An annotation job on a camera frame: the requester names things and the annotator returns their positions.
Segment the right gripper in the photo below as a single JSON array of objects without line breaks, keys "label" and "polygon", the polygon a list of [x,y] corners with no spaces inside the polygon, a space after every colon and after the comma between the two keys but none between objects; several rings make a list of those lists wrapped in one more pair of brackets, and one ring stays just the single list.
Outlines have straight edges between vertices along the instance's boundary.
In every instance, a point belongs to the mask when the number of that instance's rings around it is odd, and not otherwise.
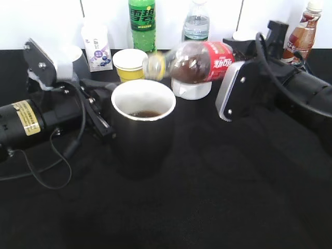
[{"label": "right gripper", "polygon": [[252,62],[255,66],[253,90],[248,100],[244,115],[249,115],[251,109],[258,104],[270,106],[275,95],[276,87],[264,68],[264,62],[269,61],[269,53],[263,40],[238,41],[233,38],[224,38],[223,43],[232,48],[235,61]]}]

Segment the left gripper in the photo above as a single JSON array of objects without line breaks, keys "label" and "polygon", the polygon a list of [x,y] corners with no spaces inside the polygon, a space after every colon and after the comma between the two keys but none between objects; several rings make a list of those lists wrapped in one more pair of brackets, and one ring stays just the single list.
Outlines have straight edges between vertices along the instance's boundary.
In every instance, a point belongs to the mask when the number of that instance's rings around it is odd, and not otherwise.
[{"label": "left gripper", "polygon": [[111,103],[117,83],[82,79],[53,86],[52,91],[43,91],[43,134],[68,132],[87,124],[102,143],[113,142],[115,130],[107,121],[109,111],[100,104]]}]

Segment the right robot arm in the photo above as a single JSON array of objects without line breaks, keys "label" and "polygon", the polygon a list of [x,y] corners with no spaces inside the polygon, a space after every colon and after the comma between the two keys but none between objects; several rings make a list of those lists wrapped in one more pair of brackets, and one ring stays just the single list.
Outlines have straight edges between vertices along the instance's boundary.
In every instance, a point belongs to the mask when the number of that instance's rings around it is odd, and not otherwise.
[{"label": "right robot arm", "polygon": [[253,113],[255,107],[280,108],[312,130],[331,152],[331,85],[292,65],[281,62],[277,43],[224,39],[239,56],[226,71],[216,99],[224,121]]}]

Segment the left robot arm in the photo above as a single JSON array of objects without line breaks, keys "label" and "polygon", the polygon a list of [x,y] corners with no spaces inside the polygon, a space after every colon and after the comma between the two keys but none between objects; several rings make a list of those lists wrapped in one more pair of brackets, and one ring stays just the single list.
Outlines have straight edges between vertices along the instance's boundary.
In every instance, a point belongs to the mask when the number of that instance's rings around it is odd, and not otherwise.
[{"label": "left robot arm", "polygon": [[1,107],[1,161],[15,150],[40,144],[52,134],[74,130],[77,137],[64,151],[69,158],[80,144],[86,126],[101,137],[110,136],[110,97],[114,82],[83,79],[55,83],[50,90],[31,84],[30,98]]}]

